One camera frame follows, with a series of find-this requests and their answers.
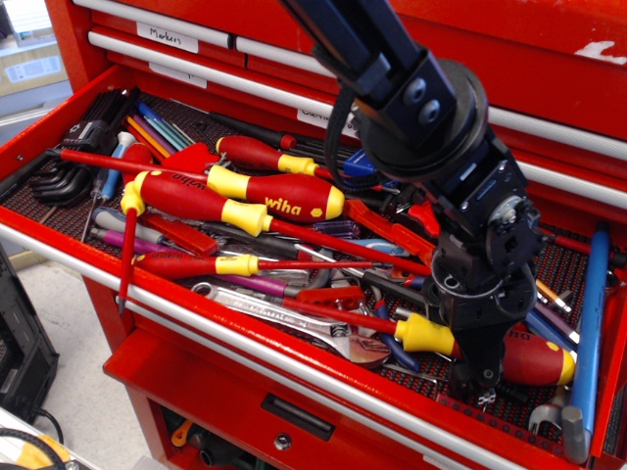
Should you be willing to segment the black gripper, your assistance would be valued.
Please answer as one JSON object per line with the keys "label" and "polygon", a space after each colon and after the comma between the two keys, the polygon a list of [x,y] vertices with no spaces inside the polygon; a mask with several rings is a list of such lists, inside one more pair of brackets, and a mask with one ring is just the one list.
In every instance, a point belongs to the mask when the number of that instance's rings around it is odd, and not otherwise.
{"label": "black gripper", "polygon": [[[477,293],[438,269],[424,282],[422,293],[428,317],[451,329],[467,362],[500,362],[506,334],[526,317],[537,299],[535,276],[528,264]],[[448,395],[455,400],[488,406],[496,402],[496,388],[481,386],[465,362],[451,367]]]}

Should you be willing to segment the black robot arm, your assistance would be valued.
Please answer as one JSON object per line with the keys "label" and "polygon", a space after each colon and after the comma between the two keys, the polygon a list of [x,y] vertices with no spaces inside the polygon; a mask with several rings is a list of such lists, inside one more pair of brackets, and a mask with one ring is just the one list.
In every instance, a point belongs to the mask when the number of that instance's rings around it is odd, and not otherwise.
{"label": "black robot arm", "polygon": [[480,80],[415,42],[385,1],[286,9],[339,80],[333,122],[353,114],[375,166],[431,201],[440,225],[432,279],[462,356],[452,387],[490,396],[505,370],[506,334],[537,299],[542,237],[526,179],[489,125]]}

